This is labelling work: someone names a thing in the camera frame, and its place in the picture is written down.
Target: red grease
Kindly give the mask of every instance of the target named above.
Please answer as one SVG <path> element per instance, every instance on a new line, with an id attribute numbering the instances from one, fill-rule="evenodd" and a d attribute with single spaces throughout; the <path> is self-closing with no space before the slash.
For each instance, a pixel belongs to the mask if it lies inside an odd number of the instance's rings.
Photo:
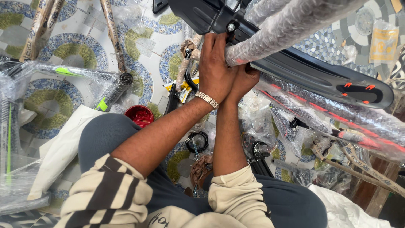
<path id="1" fill-rule="evenodd" d="M 124 115 L 142 128 L 153 122 L 152 111 L 143 105 L 134 105 L 128 108 Z"/>

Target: bolt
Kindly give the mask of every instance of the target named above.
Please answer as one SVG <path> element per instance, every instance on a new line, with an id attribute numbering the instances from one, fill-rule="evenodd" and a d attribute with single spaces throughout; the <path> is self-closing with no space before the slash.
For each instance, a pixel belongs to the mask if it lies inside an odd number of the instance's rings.
<path id="1" fill-rule="evenodd" d="M 233 32 L 233 30 L 235 30 L 235 25 L 234 24 L 229 24 L 228 25 L 228 31 Z"/>

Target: silver bracelet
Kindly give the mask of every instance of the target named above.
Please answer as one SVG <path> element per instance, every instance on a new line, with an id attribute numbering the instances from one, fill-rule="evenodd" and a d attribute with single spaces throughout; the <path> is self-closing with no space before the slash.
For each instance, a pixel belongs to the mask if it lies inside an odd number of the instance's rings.
<path id="1" fill-rule="evenodd" d="M 219 104 L 212 99 L 210 96 L 208 96 L 207 94 L 198 91 L 196 93 L 196 97 L 202 98 L 204 101 L 208 102 L 210 105 L 212 105 L 212 107 L 214 107 L 214 109 L 217 109 L 219 107 Z"/>

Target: bicycle part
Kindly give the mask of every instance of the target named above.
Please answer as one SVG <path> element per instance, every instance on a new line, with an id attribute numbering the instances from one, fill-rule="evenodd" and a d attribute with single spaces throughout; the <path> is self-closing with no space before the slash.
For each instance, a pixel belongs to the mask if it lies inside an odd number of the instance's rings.
<path id="1" fill-rule="evenodd" d="M 157 14 L 168 5 L 167 0 L 153 0 L 152 12 Z"/>
<path id="2" fill-rule="evenodd" d="M 210 31 L 217 34 L 227 31 L 227 25 L 235 14 L 220 0 L 168 2 L 173 13 L 201 35 Z M 240 26 L 233 31 L 235 37 L 230 42 L 233 45 L 249 39 L 259 30 L 244 18 L 238 21 Z M 385 108 L 394 99 L 394 93 L 387 84 L 347 67 L 330 65 L 293 47 L 253 61 L 251 66 L 334 101 Z"/>

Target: wrist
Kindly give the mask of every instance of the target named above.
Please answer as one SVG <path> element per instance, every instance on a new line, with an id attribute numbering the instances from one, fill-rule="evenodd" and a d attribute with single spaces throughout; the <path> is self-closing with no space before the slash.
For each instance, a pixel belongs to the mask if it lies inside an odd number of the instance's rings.
<path id="1" fill-rule="evenodd" d="M 229 94 L 221 104 L 237 106 L 240 100 L 241 100 L 241 98 L 238 98 L 236 96 L 232 96 L 231 94 Z"/>
<path id="2" fill-rule="evenodd" d="M 194 97 L 188 103 L 198 106 L 199 110 L 202 113 L 205 113 L 205 115 L 207 113 L 211 112 L 212 110 L 214 110 L 214 107 L 210 103 L 206 102 L 204 99 L 202 99 L 200 97 Z"/>

